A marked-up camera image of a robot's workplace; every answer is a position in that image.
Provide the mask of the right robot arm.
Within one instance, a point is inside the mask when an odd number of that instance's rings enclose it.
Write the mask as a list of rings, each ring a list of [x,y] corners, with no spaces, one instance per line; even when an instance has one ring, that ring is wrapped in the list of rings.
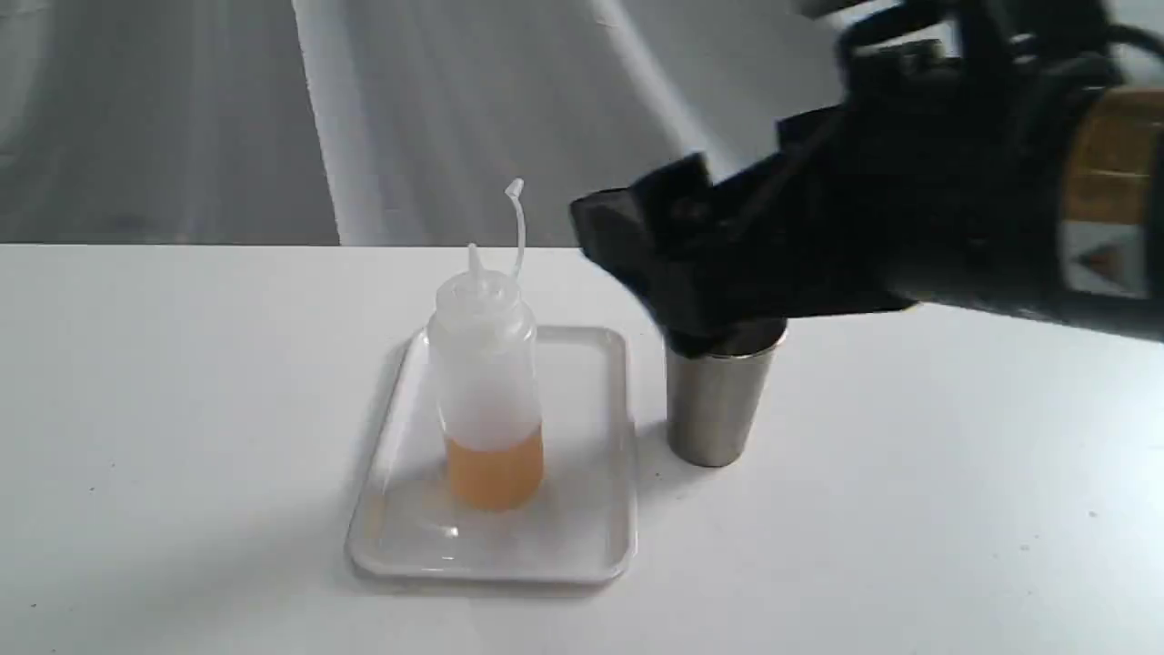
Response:
[[[1117,45],[1161,55],[1103,1],[897,1],[778,154],[579,198],[579,248],[690,358],[920,302],[1161,341],[1161,88]]]

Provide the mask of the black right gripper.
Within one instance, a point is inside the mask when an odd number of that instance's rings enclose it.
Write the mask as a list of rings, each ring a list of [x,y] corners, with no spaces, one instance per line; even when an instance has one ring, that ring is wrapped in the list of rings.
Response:
[[[786,254],[677,259],[751,232],[780,152],[722,181],[686,154],[580,197],[579,248],[691,358],[918,302],[1117,315],[1115,291],[1069,282],[1069,158],[1117,87],[1115,33],[1105,1],[897,1],[839,35],[847,97],[793,148]]]

